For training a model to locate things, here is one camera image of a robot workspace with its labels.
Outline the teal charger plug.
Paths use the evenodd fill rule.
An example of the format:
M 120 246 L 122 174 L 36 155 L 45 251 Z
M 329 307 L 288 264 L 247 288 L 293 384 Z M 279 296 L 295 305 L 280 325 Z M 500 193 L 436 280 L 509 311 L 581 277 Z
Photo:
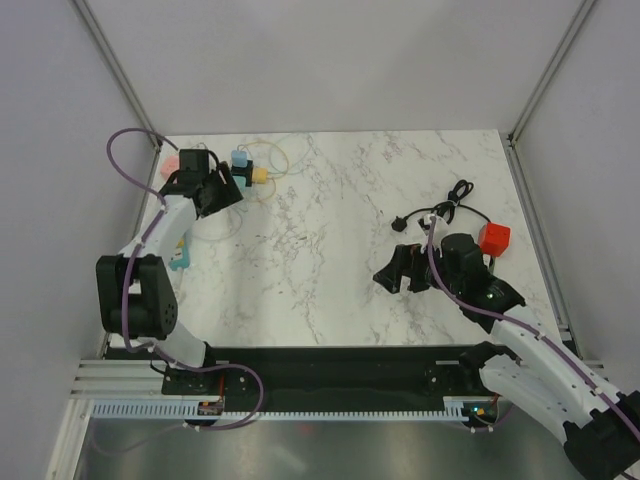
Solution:
M 238 186 L 240 191 L 244 191 L 247 189 L 247 180 L 243 176 L 234 176 L 233 177 L 236 185 Z

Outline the yellow charger plug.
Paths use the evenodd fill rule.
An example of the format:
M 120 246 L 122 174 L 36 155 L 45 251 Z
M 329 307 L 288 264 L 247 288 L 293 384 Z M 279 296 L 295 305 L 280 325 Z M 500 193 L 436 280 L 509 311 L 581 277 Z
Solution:
M 266 168 L 256 167 L 252 171 L 252 182 L 256 184 L 265 184 L 269 179 L 269 172 Z

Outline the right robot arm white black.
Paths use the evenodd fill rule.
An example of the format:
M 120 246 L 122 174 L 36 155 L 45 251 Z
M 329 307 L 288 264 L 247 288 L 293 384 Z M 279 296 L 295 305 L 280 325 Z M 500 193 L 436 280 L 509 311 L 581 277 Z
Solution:
M 491 336 L 467 351 L 458 381 L 498 394 L 547 429 L 586 479 L 630 478 L 639 461 L 639 394 L 624 393 L 549 334 L 464 233 L 426 245 L 400 244 L 373 276 L 391 294 L 436 288 Z

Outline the black cube power socket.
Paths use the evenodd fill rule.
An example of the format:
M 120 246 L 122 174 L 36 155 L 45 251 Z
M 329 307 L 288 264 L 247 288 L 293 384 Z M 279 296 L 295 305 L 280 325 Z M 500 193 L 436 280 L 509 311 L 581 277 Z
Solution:
M 247 188 L 251 188 L 253 185 L 252 182 L 252 171 L 253 171 L 253 162 L 249 160 L 246 168 L 234 168 L 231 166 L 231 174 L 232 176 L 243 176 L 247 180 Z

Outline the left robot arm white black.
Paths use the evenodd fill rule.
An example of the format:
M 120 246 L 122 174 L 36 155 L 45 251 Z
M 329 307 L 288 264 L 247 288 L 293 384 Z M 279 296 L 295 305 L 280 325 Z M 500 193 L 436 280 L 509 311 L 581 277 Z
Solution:
M 220 371 L 207 361 L 207 343 L 179 320 L 168 264 L 197 220 L 243 196 L 226 163 L 207 173 L 177 170 L 151 193 L 159 207 L 148 225 L 118 254 L 103 255 L 96 263 L 102 325 L 122 337 L 127 351 L 147 350 L 186 369 L 185 382 L 208 393 L 218 385 Z

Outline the blue charger plug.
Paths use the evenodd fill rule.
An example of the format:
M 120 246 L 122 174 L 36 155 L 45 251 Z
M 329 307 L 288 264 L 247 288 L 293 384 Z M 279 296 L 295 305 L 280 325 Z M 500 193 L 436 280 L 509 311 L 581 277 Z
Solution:
M 244 150 L 232 150 L 231 162 L 234 168 L 246 168 L 249 162 L 248 154 Z

